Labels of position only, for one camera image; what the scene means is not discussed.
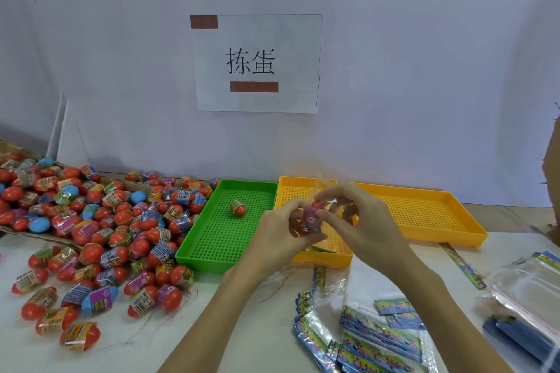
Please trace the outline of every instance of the cardboard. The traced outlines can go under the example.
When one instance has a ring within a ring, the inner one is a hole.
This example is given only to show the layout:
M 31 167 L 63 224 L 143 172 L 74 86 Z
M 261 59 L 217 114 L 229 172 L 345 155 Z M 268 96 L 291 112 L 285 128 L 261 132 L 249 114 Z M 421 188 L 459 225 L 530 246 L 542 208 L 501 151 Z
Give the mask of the cardboard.
M 546 154 L 542 160 L 542 171 L 547 179 L 548 196 L 554 209 L 556 227 L 548 235 L 554 243 L 560 245 L 560 122 L 558 117 L 554 121 L 554 129 Z

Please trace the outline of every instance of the hand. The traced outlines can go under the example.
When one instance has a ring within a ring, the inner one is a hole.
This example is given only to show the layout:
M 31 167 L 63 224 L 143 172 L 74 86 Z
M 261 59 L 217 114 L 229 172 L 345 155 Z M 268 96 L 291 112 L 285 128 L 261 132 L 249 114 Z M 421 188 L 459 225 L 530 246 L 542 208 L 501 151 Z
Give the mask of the hand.
M 326 239 L 324 233 L 297 236 L 304 200 L 294 198 L 274 211 L 265 211 L 245 252 L 235 265 L 235 274 L 256 284 L 284 267 L 298 252 Z
M 388 278 L 398 274 L 404 260 L 416 257 L 387 204 L 362 188 L 342 183 L 319 192 L 315 199 L 337 200 L 328 211 L 318 210 L 317 215 L 338 232 L 360 260 Z M 335 214 L 340 207 L 344 207 L 342 218 Z M 360 221 L 352 226 L 356 214 Z

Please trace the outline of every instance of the yellow plastic tray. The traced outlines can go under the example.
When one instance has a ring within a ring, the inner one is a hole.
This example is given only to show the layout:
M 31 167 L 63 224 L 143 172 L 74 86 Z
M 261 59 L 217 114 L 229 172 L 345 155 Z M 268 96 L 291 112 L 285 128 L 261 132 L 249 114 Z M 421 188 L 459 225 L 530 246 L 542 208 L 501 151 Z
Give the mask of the yellow plastic tray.
M 354 183 L 385 201 L 404 236 L 479 247 L 488 237 L 452 193 Z
M 327 182 L 333 185 L 337 184 L 336 180 L 329 179 Z M 314 178 L 280 176 L 274 207 L 278 208 L 295 197 L 311 200 L 319 189 L 325 187 L 326 185 Z M 292 259 L 292 262 L 321 264 L 332 268 L 349 267 L 350 261 L 352 260 L 352 251 L 350 248 L 346 246 L 338 233 L 327 223 L 323 223 L 322 230 L 328 237 L 324 241 L 318 243 L 317 246 L 335 251 L 336 253 L 302 251 Z

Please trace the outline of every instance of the right hand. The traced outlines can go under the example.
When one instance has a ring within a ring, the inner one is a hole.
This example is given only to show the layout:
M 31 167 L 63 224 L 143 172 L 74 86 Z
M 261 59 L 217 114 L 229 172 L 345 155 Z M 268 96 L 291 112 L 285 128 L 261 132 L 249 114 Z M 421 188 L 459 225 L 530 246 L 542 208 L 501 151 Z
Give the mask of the right hand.
M 360 260 L 391 279 L 401 271 L 403 261 L 416 257 L 400 232 L 387 204 L 352 183 L 328 187 L 316 200 L 333 200 L 332 207 L 318 210 L 319 218 L 335 229 Z M 343 216 L 336 215 L 343 207 Z M 356 226 L 352 217 L 360 216 Z

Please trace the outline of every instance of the white wall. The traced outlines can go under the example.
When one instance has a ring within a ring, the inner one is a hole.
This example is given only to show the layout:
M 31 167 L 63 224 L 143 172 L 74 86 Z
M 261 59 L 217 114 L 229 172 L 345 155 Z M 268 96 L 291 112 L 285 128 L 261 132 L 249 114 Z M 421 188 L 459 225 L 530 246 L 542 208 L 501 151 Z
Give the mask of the white wall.
M 38 0 L 38 7 L 57 83 L 98 169 L 265 180 L 321 171 L 443 188 L 463 202 L 547 205 L 544 188 L 526 192 L 524 184 L 538 176 L 534 158 L 550 134 L 534 119 L 551 121 L 552 101 L 542 97 L 524 111 L 531 127 L 521 143 L 539 144 L 511 167 L 508 148 L 517 142 L 505 136 L 512 120 L 502 112 L 518 99 L 508 83 L 538 1 Z M 191 14 L 308 13 L 323 15 L 318 114 L 196 110 Z M 516 92 L 530 98 L 529 88 Z M 508 178 L 514 186 L 504 185 L 506 167 L 516 172 Z
M 59 96 L 34 0 L 0 0 L 0 137 L 45 154 Z

